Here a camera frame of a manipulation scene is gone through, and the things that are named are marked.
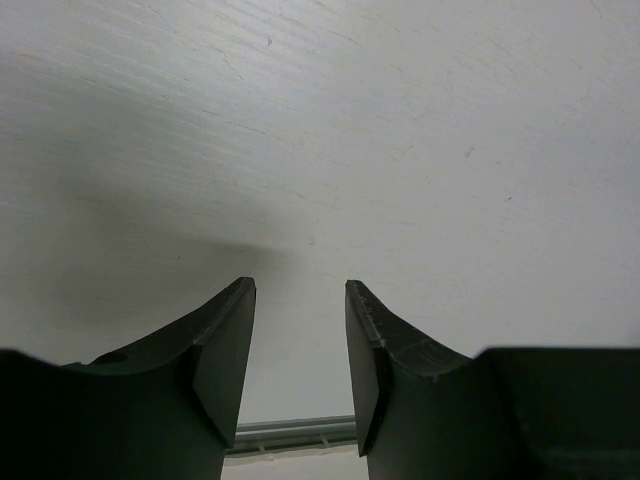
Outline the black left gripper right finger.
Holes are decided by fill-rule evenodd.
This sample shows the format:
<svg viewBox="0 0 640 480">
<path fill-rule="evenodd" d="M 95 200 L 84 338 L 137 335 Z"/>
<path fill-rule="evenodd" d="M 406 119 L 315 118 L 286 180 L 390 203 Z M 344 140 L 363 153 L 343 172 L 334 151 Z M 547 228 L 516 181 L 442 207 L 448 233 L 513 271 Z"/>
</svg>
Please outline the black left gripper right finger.
<svg viewBox="0 0 640 480">
<path fill-rule="evenodd" d="M 639 353 L 466 357 L 345 286 L 358 450 L 373 479 L 635 479 Z"/>
</svg>

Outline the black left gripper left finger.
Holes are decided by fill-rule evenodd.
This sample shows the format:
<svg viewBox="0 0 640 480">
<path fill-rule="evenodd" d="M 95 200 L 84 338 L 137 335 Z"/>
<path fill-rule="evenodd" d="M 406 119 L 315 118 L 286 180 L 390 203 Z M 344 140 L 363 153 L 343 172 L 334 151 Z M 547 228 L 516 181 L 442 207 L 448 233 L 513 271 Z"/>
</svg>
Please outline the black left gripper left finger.
<svg viewBox="0 0 640 480">
<path fill-rule="evenodd" d="M 217 479 L 234 444 L 256 305 L 233 281 L 88 364 L 1 353 L 5 479 Z"/>
</svg>

